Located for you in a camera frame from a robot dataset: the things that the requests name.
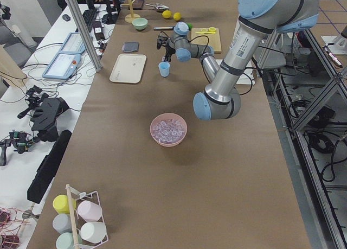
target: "pink bowl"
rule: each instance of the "pink bowl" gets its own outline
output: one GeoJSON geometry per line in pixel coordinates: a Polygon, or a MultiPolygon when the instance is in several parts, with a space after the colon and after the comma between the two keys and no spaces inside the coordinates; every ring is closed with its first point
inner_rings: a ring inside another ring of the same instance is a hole
{"type": "Polygon", "coordinates": [[[151,123],[152,138],[161,146],[173,147],[179,144],[187,134],[185,120],[174,113],[158,115],[151,123]]]}

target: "lemon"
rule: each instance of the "lemon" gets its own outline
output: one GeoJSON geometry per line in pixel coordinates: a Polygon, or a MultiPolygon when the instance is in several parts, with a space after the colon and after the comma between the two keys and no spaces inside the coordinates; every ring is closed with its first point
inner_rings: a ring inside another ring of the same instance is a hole
{"type": "Polygon", "coordinates": [[[162,13],[163,18],[170,18],[172,15],[170,10],[166,10],[162,13]]]}
{"type": "Polygon", "coordinates": [[[180,21],[180,19],[182,18],[181,13],[176,12],[176,13],[173,15],[173,18],[174,18],[175,21],[180,21]]]}

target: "white cup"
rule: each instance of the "white cup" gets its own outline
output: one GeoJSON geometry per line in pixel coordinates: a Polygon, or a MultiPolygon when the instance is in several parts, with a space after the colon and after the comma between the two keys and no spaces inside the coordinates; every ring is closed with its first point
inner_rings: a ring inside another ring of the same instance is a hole
{"type": "Polygon", "coordinates": [[[71,233],[71,219],[68,214],[59,214],[53,220],[53,228],[60,234],[71,233]]]}
{"type": "Polygon", "coordinates": [[[79,204],[77,213],[86,222],[97,222],[102,216],[102,208],[93,202],[83,201],[79,204]]]}
{"type": "Polygon", "coordinates": [[[81,238],[97,244],[106,236],[106,226],[103,222],[87,222],[81,227],[81,238]]]}

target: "small robot arm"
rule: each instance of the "small robot arm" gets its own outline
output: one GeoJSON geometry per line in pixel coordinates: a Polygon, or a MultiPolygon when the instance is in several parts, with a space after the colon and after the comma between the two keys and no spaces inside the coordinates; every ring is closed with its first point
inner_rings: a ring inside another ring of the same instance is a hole
{"type": "Polygon", "coordinates": [[[160,35],[157,48],[165,46],[166,61],[174,53],[179,61],[200,60],[210,84],[194,96],[194,112],[201,120],[227,119],[240,110],[235,85],[261,40],[274,30],[288,33],[313,27],[318,20],[318,4],[319,0],[239,0],[240,27],[220,65],[210,47],[189,42],[189,28],[183,22],[176,24],[171,37],[160,35]]]}
{"type": "Polygon", "coordinates": [[[1,2],[0,2],[0,9],[4,12],[4,14],[2,14],[1,18],[3,20],[9,20],[11,17],[10,8],[8,6],[1,5],[1,2]]]}

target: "green bowl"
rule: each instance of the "green bowl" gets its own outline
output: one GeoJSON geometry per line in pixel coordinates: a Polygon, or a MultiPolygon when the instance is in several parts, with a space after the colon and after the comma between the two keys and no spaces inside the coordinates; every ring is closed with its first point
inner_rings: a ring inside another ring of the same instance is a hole
{"type": "Polygon", "coordinates": [[[132,24],[137,30],[144,30],[148,25],[148,20],[143,17],[139,17],[135,18],[132,21],[132,24]]]}

